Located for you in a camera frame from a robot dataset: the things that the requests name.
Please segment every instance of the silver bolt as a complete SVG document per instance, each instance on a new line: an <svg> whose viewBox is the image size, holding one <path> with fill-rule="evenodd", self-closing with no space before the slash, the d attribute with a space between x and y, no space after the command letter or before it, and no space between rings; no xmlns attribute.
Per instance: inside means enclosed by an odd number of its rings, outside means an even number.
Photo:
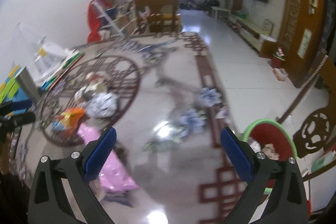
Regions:
<svg viewBox="0 0 336 224"><path fill-rule="evenodd" d="M264 160L266 158L266 155L262 152L258 152L257 153L257 158L260 160Z"/></svg>
<svg viewBox="0 0 336 224"><path fill-rule="evenodd" d="M288 161L289 161L291 164L296 163L296 160L295 160L293 157L289 157L289 158L288 158Z"/></svg>
<svg viewBox="0 0 336 224"><path fill-rule="evenodd" d="M75 151L71 154L71 158L76 159L76 158L79 157L79 155L80 155L80 153L78 151Z"/></svg>
<svg viewBox="0 0 336 224"><path fill-rule="evenodd" d="M47 157L47 156L43 156L43 157L41 158L41 162L43 162L43 163L45 163L47 160L48 160L48 157Z"/></svg>

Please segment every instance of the pink package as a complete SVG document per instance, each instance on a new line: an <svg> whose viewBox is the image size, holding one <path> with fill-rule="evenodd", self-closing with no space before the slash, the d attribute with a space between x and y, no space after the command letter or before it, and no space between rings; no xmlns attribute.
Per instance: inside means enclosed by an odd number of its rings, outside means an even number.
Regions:
<svg viewBox="0 0 336 224"><path fill-rule="evenodd" d="M95 128L89 127L85 123L80 125L77 134L84 140L86 145L90 141L97 140L100 137L100 134ZM107 192L124 193L139 188L133 178L128 175L126 169L113 150L99 173L99 180L100 185Z"/></svg>

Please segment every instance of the wooden chair backrest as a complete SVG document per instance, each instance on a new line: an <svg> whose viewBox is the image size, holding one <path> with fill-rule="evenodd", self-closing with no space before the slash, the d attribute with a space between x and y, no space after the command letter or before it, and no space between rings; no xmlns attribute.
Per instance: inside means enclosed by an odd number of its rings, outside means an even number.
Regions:
<svg viewBox="0 0 336 224"><path fill-rule="evenodd" d="M176 25L176 12L178 0L134 0L137 11L138 28L140 28L140 16L138 12L143 12L145 7L149 7L151 14L147 17L148 24L150 25L151 32L162 32L164 27L170 27L172 32L177 30ZM164 6L170 6L171 18L164 18L162 8Z"/></svg>

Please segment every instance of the tiled floor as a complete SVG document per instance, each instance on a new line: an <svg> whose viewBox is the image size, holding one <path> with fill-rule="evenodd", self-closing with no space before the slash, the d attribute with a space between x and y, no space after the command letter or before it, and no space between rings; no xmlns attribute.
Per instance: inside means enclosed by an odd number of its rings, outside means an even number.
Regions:
<svg viewBox="0 0 336 224"><path fill-rule="evenodd" d="M274 119L280 116L292 102L298 89L290 80L278 81L269 65L270 60L260 58L223 20L215 21L205 12L182 11L183 31L198 32L213 56L215 67L226 91L226 96L236 128L242 132L253 121L261 118ZM293 112L291 121L284 124L293 135L305 118L328 102L326 90L313 89L307 99ZM299 159L301 170L310 168L318 153ZM329 180L325 175L323 181ZM312 181L312 197L319 195L320 182ZM313 209L319 208L328 198L317 197Z"/></svg>

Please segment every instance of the blue flower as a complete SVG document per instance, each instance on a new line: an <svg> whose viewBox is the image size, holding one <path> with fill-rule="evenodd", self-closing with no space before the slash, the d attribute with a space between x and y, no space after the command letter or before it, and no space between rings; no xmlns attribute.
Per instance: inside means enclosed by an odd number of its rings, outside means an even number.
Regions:
<svg viewBox="0 0 336 224"><path fill-rule="evenodd" d="M202 126L205 125L204 118L200 117L196 110L189 109L185 115L180 118L180 123L186 125L188 133L200 133Z"/></svg>
<svg viewBox="0 0 336 224"><path fill-rule="evenodd" d="M217 92L216 89L203 88L199 99L206 107L211 107L221 103L221 97L221 93Z"/></svg>

